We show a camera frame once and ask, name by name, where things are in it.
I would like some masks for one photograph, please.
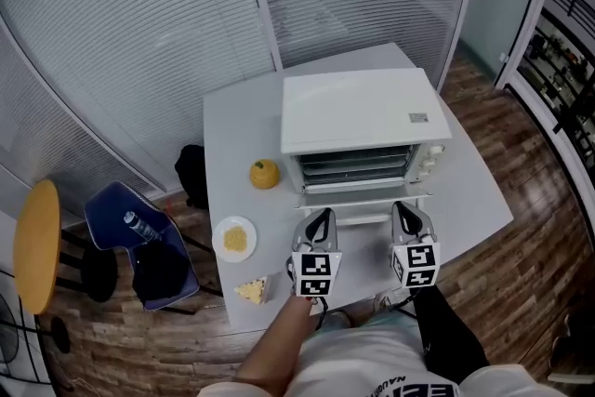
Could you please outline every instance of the person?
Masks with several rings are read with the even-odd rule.
[[[350,328],[331,313],[309,337],[312,301],[291,296],[233,381],[199,396],[563,397],[520,365],[490,365],[437,286],[409,299],[415,318],[393,308]]]

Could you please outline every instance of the slice of cake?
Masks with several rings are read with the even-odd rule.
[[[253,303],[262,304],[265,301],[265,290],[267,286],[267,277],[263,276],[253,282],[240,285],[234,291],[242,298],[249,299]]]

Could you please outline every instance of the blue chair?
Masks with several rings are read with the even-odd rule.
[[[143,245],[145,242],[124,223],[124,215],[127,211],[135,212],[142,220],[160,232],[163,240],[167,244],[173,245],[190,263],[188,276],[180,292],[171,298],[146,301],[143,304],[146,311],[165,310],[192,315],[194,314],[192,311],[178,310],[171,308],[170,305],[193,295],[199,289],[212,295],[223,296],[218,290],[199,285],[184,242],[209,253],[213,253],[213,250],[183,235],[171,217],[122,182],[113,182],[96,193],[85,204],[85,218],[91,233],[91,239],[99,250],[122,246],[128,253],[133,271],[136,272],[135,250],[137,246]]]

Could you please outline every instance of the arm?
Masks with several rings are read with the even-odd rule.
[[[311,308],[308,299],[289,297],[238,368],[234,380],[260,387],[273,397],[282,396],[293,376],[301,345],[311,331]]]

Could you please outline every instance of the metal railing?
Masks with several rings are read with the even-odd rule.
[[[595,9],[585,0],[552,0],[595,39]]]

